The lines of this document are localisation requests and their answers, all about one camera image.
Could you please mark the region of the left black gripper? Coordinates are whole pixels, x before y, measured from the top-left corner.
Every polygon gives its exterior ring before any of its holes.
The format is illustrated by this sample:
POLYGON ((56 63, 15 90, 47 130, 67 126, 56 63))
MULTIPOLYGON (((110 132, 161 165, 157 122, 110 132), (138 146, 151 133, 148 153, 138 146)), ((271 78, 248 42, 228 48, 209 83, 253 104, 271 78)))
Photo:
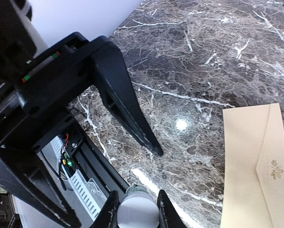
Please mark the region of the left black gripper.
POLYGON ((0 88, 0 147, 38 151, 70 124, 66 110, 92 83, 90 55, 97 49, 73 33, 24 67, 0 88))

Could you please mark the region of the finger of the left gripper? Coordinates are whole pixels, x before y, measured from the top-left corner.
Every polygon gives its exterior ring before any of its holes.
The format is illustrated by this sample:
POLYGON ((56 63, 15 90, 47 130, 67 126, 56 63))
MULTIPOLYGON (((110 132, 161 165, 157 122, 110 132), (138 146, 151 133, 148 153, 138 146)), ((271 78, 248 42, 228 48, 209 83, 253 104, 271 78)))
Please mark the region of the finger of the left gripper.
POLYGON ((81 227, 37 154, 0 147, 0 186, 62 227, 81 227))
POLYGON ((162 156, 163 149, 140 109, 120 49, 105 36, 94 39, 91 44, 96 48, 90 54, 94 86, 103 105, 140 145, 162 156))

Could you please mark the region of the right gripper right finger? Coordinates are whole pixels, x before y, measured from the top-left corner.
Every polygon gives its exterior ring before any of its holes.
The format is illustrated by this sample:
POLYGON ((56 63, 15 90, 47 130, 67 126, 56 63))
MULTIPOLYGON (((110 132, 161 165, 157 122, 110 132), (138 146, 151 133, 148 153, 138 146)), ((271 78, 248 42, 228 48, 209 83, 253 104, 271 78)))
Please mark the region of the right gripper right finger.
POLYGON ((186 228, 164 190, 159 191, 157 206, 159 209, 159 228, 186 228))

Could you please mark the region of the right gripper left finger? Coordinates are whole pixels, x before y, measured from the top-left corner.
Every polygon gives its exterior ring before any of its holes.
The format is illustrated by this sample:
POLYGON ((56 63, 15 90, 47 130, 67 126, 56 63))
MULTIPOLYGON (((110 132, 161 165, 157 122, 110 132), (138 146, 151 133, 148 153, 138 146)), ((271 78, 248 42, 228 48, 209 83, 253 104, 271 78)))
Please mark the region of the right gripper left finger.
POLYGON ((118 191, 113 190, 90 228, 117 228, 118 191))

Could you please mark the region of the white glue bottle cap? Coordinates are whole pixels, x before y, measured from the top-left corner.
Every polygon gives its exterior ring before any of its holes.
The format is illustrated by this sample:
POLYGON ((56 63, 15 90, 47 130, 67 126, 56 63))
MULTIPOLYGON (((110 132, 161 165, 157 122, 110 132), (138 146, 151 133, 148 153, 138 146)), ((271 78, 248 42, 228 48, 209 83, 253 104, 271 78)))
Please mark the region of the white glue bottle cap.
POLYGON ((120 228, 157 228, 158 206, 148 193, 130 193, 123 198, 118 207, 117 223, 120 228))

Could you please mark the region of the brown kraft envelope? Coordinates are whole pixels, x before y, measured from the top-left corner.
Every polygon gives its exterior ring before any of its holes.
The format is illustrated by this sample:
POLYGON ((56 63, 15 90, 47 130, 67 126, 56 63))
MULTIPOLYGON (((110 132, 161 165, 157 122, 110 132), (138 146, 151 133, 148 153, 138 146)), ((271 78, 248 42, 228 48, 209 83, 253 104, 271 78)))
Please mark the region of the brown kraft envelope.
POLYGON ((284 227, 284 125, 279 104, 223 111, 225 184, 220 226, 284 227))

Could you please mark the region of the small white-capped glue bottle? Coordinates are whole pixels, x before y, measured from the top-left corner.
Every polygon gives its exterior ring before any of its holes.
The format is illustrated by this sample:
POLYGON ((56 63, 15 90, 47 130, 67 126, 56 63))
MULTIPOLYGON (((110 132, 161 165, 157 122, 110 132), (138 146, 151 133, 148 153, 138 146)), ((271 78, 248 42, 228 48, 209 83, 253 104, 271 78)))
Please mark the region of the small white-capped glue bottle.
POLYGON ((124 197, 126 198, 136 193, 137 194, 149 194, 146 187, 142 185, 138 185, 138 184, 133 184, 126 190, 124 197))

